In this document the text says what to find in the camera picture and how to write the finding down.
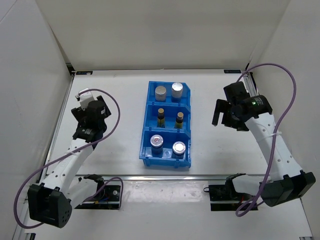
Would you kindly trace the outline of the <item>yellow-label brown bottle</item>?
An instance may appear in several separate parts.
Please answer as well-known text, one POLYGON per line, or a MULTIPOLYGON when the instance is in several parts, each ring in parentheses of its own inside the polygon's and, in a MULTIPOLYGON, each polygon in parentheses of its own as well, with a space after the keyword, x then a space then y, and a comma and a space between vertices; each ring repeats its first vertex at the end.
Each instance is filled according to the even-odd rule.
POLYGON ((184 113, 183 112, 178 112, 176 119, 175 119, 175 124, 174 128, 175 129, 182 129, 183 128, 183 122, 184 122, 184 113))
POLYGON ((165 110, 163 108, 157 110, 157 127, 165 128, 165 110))

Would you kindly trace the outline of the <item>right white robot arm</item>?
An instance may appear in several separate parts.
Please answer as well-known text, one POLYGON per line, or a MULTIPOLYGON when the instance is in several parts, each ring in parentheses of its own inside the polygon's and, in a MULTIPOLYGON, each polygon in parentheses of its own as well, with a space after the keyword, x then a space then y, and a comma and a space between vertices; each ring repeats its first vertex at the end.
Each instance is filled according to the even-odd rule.
POLYGON ((312 172, 304 172, 291 155, 284 142, 273 110, 263 95, 244 99, 218 99, 212 125, 217 126, 223 114, 222 124, 238 131, 251 132, 267 162, 266 181, 245 173, 229 176, 224 193, 230 200, 242 194, 259 196, 274 207, 301 198, 316 182, 312 172))

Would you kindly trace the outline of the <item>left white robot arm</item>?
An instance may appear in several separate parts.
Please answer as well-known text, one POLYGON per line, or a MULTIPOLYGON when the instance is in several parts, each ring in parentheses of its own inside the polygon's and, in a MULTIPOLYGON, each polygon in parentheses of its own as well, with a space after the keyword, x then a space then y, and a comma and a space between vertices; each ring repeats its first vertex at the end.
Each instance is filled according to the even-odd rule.
POLYGON ((97 180, 81 180, 72 186, 81 165, 103 138, 107 130, 105 119, 111 115, 102 96, 93 97, 87 92, 79 96, 79 101, 80 106, 71 110, 78 124, 66 152, 68 156, 60 160, 40 184, 32 184, 27 192, 29 217, 57 228, 67 224, 72 210, 81 201, 89 196, 100 200, 105 194, 104 186, 97 180))

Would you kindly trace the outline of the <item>short red-label jar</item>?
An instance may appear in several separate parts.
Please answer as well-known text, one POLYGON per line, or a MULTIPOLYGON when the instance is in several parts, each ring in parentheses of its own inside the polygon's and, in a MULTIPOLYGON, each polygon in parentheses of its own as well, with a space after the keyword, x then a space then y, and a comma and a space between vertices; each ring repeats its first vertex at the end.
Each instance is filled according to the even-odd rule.
POLYGON ((182 141, 176 141, 172 145, 172 158, 183 159, 186 149, 187 147, 182 141))

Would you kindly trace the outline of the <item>short silver-lid jar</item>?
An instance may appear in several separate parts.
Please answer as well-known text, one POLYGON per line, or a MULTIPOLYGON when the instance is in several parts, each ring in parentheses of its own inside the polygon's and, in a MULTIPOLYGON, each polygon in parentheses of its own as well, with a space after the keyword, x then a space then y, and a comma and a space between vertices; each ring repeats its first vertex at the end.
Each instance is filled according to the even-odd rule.
POLYGON ((153 155, 160 155, 163 152, 164 139, 161 135, 155 134, 150 138, 151 152, 153 155))

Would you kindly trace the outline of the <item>tall blue-label shaker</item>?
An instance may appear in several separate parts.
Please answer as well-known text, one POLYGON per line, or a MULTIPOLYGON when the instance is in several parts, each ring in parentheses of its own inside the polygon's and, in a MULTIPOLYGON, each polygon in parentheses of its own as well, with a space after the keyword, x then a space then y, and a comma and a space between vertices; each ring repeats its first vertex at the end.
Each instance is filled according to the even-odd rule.
POLYGON ((155 88, 155 100, 157 102, 165 102, 167 98, 167 89, 164 86, 157 86, 155 88))
POLYGON ((180 82, 174 82, 171 85, 171 100, 172 102, 179 102, 182 98, 184 86, 180 82))

